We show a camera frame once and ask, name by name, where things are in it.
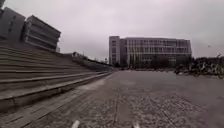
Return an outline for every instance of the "paved plaza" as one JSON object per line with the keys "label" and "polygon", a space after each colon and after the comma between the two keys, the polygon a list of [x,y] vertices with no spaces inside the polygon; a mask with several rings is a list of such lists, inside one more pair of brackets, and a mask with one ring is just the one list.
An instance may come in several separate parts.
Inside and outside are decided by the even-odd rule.
{"label": "paved plaza", "polygon": [[123,71],[75,91],[67,103],[54,101],[60,107],[31,112],[45,112],[39,118],[21,114],[31,120],[23,127],[71,128],[79,120],[81,128],[224,128],[224,80],[216,78]]}

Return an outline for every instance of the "gray sky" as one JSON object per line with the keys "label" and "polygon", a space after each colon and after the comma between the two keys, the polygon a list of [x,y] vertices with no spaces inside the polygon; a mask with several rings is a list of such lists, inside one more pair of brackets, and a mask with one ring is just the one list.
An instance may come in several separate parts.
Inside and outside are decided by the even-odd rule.
{"label": "gray sky", "polygon": [[62,31],[62,52],[108,57],[109,36],[191,40],[194,56],[224,55],[223,0],[7,0]]}

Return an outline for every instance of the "building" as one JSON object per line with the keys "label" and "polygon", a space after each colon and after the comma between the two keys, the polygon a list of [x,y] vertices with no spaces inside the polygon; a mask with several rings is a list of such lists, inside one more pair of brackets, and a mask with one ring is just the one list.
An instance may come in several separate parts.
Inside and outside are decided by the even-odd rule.
{"label": "building", "polygon": [[13,42],[21,40],[25,17],[10,8],[0,11],[0,39]]}
{"label": "building", "polygon": [[61,32],[35,16],[27,18],[23,40],[40,48],[56,51]]}
{"label": "building", "polygon": [[111,65],[134,66],[147,64],[157,59],[167,59],[175,64],[178,60],[191,57],[190,40],[169,38],[135,38],[121,39],[109,37],[109,63]]}
{"label": "building", "polygon": [[5,0],[0,0],[0,9],[3,7]]}
{"label": "building", "polygon": [[60,53],[60,51],[61,51],[60,47],[57,46],[57,48],[56,48],[56,52],[57,52],[57,53]]}

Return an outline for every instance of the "building facade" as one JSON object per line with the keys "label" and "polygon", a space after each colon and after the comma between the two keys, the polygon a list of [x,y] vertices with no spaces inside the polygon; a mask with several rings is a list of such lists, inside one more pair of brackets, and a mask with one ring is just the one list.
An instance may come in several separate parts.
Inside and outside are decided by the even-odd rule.
{"label": "building facade", "polygon": [[137,63],[150,64],[157,59],[167,59],[175,64],[178,60],[191,57],[190,40],[169,38],[109,38],[109,63],[132,67]]}
{"label": "building facade", "polygon": [[61,51],[60,47],[57,46],[57,48],[56,48],[56,52],[57,52],[57,53],[60,53],[60,51]]}
{"label": "building facade", "polygon": [[0,38],[19,42],[22,36],[25,17],[10,8],[0,11]]}
{"label": "building facade", "polygon": [[25,43],[56,51],[61,32],[35,16],[27,18],[24,27],[23,40]]}
{"label": "building facade", "polygon": [[3,7],[5,0],[0,0],[0,9]]}

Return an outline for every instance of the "gray pavement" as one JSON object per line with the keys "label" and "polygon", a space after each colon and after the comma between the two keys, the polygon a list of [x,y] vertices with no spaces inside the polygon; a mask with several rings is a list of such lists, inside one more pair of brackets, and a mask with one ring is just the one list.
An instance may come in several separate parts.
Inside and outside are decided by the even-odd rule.
{"label": "gray pavement", "polygon": [[123,71],[77,90],[25,128],[224,128],[224,80]]}

